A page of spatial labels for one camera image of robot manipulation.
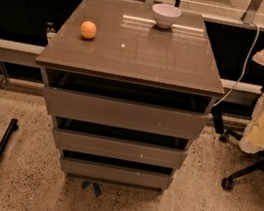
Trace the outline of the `orange fruit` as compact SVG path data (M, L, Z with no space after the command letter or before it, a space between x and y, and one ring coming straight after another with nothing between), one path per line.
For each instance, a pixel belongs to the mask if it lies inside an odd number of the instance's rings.
M81 24L80 32L83 38L93 39L96 36L96 30L97 28L93 22L85 21Z

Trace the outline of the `grey bottom drawer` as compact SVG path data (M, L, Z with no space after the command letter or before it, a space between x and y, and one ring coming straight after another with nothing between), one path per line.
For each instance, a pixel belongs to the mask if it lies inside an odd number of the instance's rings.
M98 165L93 162L81 162L62 158L61 168L68 174L79 175L80 177L97 178L153 189L167 189L172 181L171 177L155 173L144 173L137 170L126 170L111 167L110 165Z

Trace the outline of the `white bowl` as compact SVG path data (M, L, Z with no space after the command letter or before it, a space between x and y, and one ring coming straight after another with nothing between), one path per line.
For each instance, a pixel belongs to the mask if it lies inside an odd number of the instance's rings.
M175 24L182 12L179 8L170 4L155 4L152 6L153 19L156 21L157 26L162 28L169 28Z

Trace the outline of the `grey drawer cabinet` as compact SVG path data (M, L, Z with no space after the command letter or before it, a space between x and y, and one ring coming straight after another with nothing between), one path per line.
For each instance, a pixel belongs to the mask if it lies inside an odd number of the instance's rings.
M93 22L97 28L93 39L81 35L81 24L85 21ZM140 3L83 0L36 61L41 68L44 88L87 93L208 118L213 104L224 93L214 58L206 26L198 14L184 13L171 28L162 29L155 24L151 10ZM187 153L196 139L51 117L54 129L163 146ZM92 162L166 175L171 179L178 170L57 149L60 160ZM80 178L125 184L86 176ZM166 190L125 185L159 192Z

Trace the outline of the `grey top drawer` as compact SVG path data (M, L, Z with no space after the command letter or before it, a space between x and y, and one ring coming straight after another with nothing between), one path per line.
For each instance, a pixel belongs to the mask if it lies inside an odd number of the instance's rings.
M43 92L51 116L152 134L194 140L208 121L206 115L149 107L59 88L45 87Z

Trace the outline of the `grey drawer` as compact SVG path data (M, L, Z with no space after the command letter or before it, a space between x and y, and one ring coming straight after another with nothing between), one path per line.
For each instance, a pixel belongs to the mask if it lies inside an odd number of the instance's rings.
M111 167L110 165L98 165L93 162L81 162L62 158L61 168L68 174L79 175L80 177L97 178L153 189L167 189L172 181L171 177L155 173L144 173L137 170L126 170Z
M59 88L45 87L43 92L51 116L152 134L194 140L208 121L206 115L149 107Z
M54 140L60 150L70 150L172 169L180 168L187 157L186 151L123 141L67 129L54 129Z

